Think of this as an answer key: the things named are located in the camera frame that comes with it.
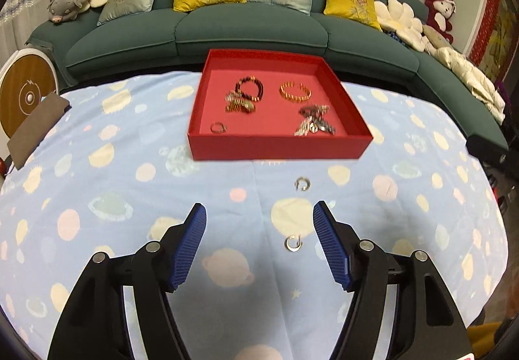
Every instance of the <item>red box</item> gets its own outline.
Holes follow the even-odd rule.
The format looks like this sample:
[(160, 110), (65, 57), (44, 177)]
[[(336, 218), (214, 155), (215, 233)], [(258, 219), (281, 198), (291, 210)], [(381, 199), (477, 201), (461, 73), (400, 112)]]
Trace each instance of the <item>red box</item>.
[[(225, 95), (236, 82), (255, 76), (264, 94), (254, 113), (225, 111)], [(287, 101), (281, 85), (293, 81), (290, 93), (299, 95), (299, 83), (307, 86), (311, 98), (302, 103)], [(256, 95), (255, 84), (241, 89)], [(328, 105), (324, 119), (336, 128), (331, 135), (319, 131), (294, 136), (304, 117), (302, 106)], [(221, 122), (227, 130), (211, 132)], [(204, 66), (187, 134), (194, 160), (240, 159), (352, 159), (359, 158), (373, 137), (344, 90), (341, 82), (319, 56), (286, 52), (212, 49)]]

